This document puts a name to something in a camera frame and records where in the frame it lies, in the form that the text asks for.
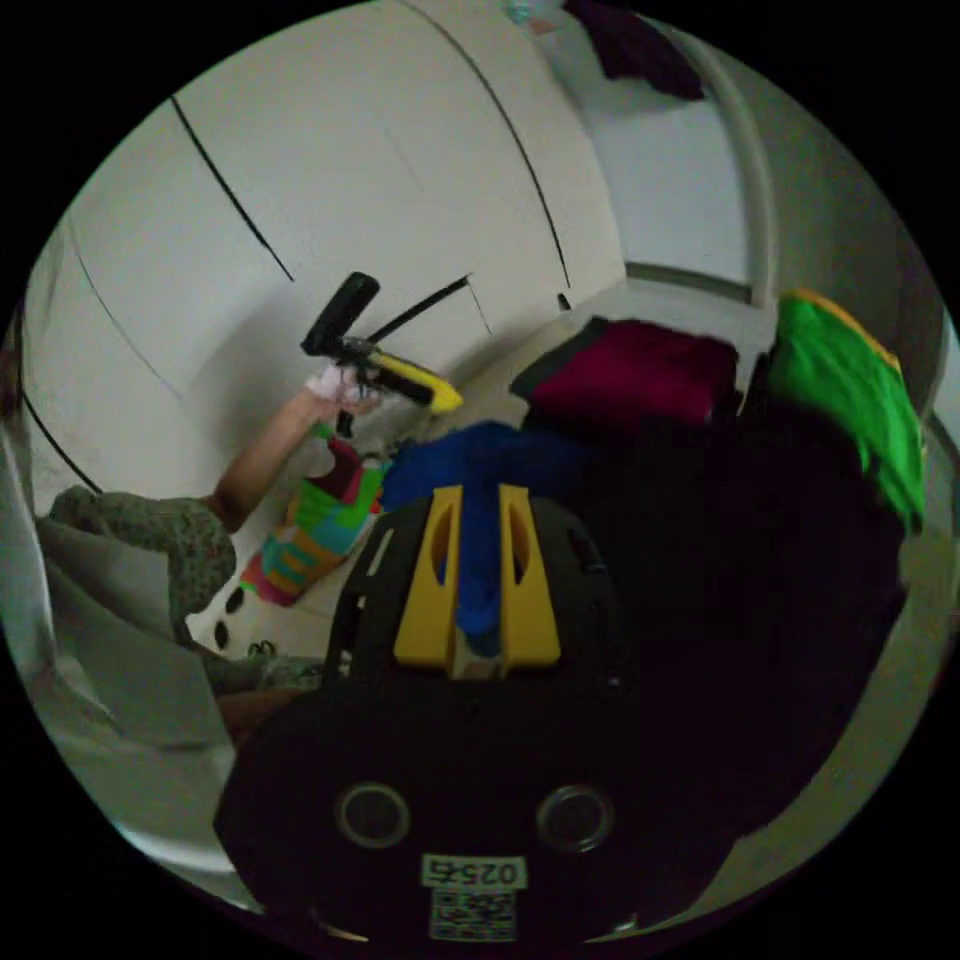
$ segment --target child's arm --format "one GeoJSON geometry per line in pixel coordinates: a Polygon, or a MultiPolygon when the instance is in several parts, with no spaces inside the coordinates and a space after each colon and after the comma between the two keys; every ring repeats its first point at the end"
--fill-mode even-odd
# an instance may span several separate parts
{"type": "Polygon", "coordinates": [[[350,368],[327,367],[271,417],[203,502],[228,532],[236,533],[260,505],[284,463],[318,423],[334,421],[341,411],[355,416],[366,413],[376,403],[372,393],[356,386],[350,368]]]}

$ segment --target number label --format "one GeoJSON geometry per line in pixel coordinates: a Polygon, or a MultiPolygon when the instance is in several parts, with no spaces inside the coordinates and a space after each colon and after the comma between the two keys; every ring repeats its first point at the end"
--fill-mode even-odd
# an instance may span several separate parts
{"type": "Polygon", "coordinates": [[[442,890],[526,890],[527,865],[523,857],[447,857],[426,853],[420,882],[442,890]]]}

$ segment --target child's hand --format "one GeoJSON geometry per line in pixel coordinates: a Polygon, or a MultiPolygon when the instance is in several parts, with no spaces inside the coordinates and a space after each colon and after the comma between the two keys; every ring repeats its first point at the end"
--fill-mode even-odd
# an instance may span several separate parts
{"type": "Polygon", "coordinates": [[[357,383],[355,367],[340,367],[331,362],[312,376],[305,386],[314,397],[318,417],[324,420],[336,418],[341,411],[360,416],[380,403],[380,394],[376,390],[357,383]]]}

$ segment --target maroon pillow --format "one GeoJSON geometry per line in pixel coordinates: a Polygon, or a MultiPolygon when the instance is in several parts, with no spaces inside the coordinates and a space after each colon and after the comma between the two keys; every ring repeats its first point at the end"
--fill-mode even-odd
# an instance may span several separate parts
{"type": "Polygon", "coordinates": [[[650,416],[702,424],[733,390],[737,352],[727,343],[639,320],[595,318],[584,334],[540,358],[511,387],[556,422],[618,432],[650,416]]]}

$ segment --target black handle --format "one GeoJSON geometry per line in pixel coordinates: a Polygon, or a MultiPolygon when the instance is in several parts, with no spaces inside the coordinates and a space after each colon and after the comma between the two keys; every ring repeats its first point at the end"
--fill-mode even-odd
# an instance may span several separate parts
{"type": "Polygon", "coordinates": [[[359,271],[351,273],[323,308],[300,348],[308,357],[334,354],[337,342],[346,335],[379,292],[378,280],[359,271]]]}

